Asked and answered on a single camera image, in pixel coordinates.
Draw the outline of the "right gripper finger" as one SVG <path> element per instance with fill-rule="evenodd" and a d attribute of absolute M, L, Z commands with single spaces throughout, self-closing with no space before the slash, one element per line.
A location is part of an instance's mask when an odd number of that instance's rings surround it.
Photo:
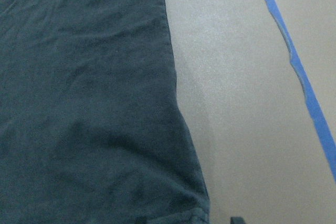
<path fill-rule="evenodd" d="M 243 217 L 231 217 L 230 224 L 246 224 Z"/>

